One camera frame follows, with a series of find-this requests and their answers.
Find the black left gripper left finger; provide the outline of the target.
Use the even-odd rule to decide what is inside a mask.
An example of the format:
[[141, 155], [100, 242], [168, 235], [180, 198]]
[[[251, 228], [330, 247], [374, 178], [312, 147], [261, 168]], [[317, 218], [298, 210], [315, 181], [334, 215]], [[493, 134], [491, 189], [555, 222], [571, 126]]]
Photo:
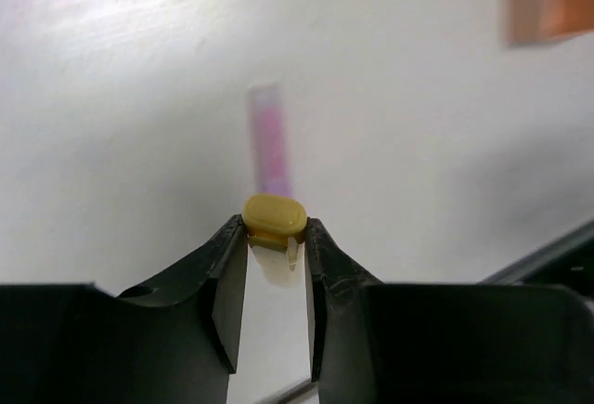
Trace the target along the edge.
[[238, 366], [246, 229], [112, 295], [91, 283], [1, 288], [5, 403], [224, 403]]

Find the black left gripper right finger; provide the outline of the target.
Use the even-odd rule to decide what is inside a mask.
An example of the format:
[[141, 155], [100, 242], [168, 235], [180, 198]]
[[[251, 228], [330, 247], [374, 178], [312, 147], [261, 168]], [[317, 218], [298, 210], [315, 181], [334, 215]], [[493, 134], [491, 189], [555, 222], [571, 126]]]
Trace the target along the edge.
[[475, 284], [388, 283], [317, 219], [304, 237], [323, 403], [589, 403], [593, 227]]

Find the yellow highlighter marker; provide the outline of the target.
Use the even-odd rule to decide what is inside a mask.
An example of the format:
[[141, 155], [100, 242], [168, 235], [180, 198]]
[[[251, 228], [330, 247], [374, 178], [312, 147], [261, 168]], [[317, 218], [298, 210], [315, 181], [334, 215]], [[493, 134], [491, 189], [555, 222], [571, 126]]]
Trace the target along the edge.
[[248, 244], [265, 279], [280, 288], [293, 288], [302, 277], [300, 246], [304, 242], [307, 213], [289, 197], [258, 193], [241, 214]]

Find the purple highlighter marker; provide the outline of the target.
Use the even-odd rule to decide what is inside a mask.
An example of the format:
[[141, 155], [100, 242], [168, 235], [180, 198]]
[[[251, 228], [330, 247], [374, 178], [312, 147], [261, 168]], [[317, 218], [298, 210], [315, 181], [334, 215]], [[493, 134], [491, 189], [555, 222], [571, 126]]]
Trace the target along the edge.
[[248, 92], [257, 191], [292, 196], [285, 114], [277, 85], [257, 85]]

